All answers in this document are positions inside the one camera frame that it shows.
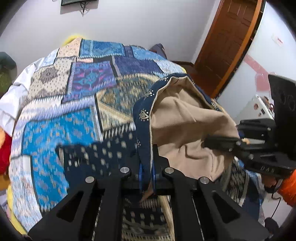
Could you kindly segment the navy patterned hooded garment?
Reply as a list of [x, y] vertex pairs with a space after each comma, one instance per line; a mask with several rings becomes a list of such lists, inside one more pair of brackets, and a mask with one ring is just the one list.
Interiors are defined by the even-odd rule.
[[72, 188], [87, 176], [112, 175], [134, 159], [142, 192], [125, 200], [122, 240], [173, 240], [170, 197], [152, 190], [158, 163], [153, 145], [171, 167], [190, 178], [208, 177], [258, 218], [261, 201], [242, 163], [202, 145], [207, 135], [238, 137], [235, 123], [188, 75], [158, 81], [144, 74], [119, 77], [115, 87], [97, 92], [95, 100], [102, 141], [58, 145], [56, 152]]

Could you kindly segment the white appliance with stickers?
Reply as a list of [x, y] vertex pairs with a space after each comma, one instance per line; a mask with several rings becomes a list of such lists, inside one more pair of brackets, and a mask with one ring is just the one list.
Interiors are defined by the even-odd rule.
[[273, 101], [270, 101], [266, 96], [256, 94], [242, 111], [234, 118], [236, 124], [242, 120], [252, 120], [259, 118], [274, 119]]

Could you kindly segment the blue patchwork bedspread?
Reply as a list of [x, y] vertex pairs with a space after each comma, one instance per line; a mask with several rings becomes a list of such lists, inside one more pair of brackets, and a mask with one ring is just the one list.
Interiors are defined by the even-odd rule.
[[77, 38], [31, 65], [14, 127], [13, 212], [29, 231], [87, 176], [107, 178], [140, 145], [133, 107], [184, 68], [140, 46]]

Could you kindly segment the brown wooden door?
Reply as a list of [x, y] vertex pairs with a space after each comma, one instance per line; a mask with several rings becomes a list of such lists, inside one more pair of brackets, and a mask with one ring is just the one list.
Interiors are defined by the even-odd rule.
[[194, 67], [197, 85], [216, 97], [246, 49], [262, 1], [221, 1]]

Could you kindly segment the red plush toy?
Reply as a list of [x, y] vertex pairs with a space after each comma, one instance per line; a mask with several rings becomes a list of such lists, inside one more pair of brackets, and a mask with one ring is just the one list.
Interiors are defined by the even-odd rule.
[[10, 164], [11, 142], [12, 138], [7, 133], [5, 133], [5, 139], [1, 143], [1, 175], [7, 171]]

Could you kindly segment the white pillow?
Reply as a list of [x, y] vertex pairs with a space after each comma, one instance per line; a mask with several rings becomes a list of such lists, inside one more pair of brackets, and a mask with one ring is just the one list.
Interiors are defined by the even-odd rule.
[[11, 137], [18, 112], [28, 95], [31, 77], [44, 62], [44, 57], [27, 66], [1, 98], [1, 128]]

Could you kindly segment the yellow headboard cushion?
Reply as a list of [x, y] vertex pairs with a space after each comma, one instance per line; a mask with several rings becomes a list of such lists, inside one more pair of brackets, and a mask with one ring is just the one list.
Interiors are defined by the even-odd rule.
[[70, 35], [69, 37], [67, 37], [67, 39], [63, 42], [62, 46], [65, 46], [67, 44], [69, 44], [70, 42], [72, 42], [73, 40], [77, 39], [77, 38], [83, 38], [82, 35], [79, 34], [75, 34], [75, 35]]

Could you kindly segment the small black wall monitor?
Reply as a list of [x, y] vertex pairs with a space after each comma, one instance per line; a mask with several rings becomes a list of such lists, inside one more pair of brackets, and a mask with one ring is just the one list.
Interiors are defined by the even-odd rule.
[[61, 6], [67, 6], [67, 5], [76, 4], [76, 3], [79, 3], [79, 2], [81, 2], [81, 0], [62, 0], [61, 1]]

